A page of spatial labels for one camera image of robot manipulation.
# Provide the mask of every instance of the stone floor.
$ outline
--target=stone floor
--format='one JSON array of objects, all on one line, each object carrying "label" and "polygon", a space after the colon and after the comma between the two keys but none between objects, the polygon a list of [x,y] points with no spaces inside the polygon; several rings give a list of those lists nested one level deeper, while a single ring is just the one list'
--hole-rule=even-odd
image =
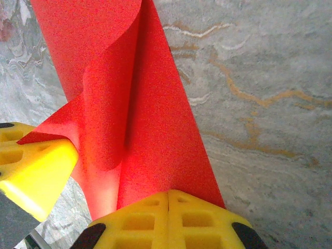
[{"label": "stone floor", "polygon": [[[29,1],[0,2],[0,122],[36,126],[66,99]],[[332,3],[155,3],[227,208],[270,248],[331,248]],[[37,230],[69,248],[90,219],[70,179]]]}]

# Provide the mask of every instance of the marble floor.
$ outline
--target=marble floor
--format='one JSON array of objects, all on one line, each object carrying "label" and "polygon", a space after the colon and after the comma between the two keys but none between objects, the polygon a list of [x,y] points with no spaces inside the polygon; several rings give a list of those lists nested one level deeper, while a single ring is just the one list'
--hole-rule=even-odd
[{"label": "marble floor", "polygon": [[[0,122],[37,126],[66,98],[29,0],[0,3]],[[332,3],[155,4],[227,208],[270,248],[331,248]],[[70,179],[37,231],[69,248],[90,221]]]}]

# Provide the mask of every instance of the yellow plastic block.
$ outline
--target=yellow plastic block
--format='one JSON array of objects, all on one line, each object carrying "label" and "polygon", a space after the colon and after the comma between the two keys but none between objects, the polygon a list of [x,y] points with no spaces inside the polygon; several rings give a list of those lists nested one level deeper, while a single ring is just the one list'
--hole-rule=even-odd
[{"label": "yellow plastic block", "polygon": [[89,227],[106,225],[94,249],[245,249],[232,228],[235,222],[251,228],[239,215],[170,190],[104,216]]},{"label": "yellow plastic block", "polygon": [[19,145],[34,127],[13,122],[0,129],[0,191],[42,222],[51,212],[77,160],[69,140]]},{"label": "yellow plastic block", "polygon": [[245,249],[232,228],[234,222],[252,227],[246,219],[216,205],[169,191],[169,248]]},{"label": "yellow plastic block", "polygon": [[167,249],[168,195],[157,193],[95,220],[106,229],[95,249]]}]

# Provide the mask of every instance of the black corner cap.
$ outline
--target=black corner cap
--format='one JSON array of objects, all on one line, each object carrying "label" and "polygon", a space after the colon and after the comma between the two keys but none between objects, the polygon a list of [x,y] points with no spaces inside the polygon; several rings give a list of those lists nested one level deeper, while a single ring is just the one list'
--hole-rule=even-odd
[{"label": "black corner cap", "polygon": [[80,234],[70,249],[93,249],[105,229],[106,225],[103,223],[88,227]]},{"label": "black corner cap", "polygon": [[234,222],[232,227],[242,241],[245,249],[268,249],[254,229],[238,222]]},{"label": "black corner cap", "polygon": [[9,128],[9,127],[13,127],[14,124],[13,123],[0,123],[0,129],[1,128]]}]

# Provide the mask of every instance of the red sheet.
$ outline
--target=red sheet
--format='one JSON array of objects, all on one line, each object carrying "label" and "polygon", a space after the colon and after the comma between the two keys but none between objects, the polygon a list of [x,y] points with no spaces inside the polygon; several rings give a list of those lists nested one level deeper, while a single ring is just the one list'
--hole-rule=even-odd
[{"label": "red sheet", "polygon": [[31,2],[69,102],[19,143],[74,143],[92,219],[169,189],[224,206],[153,1]]}]

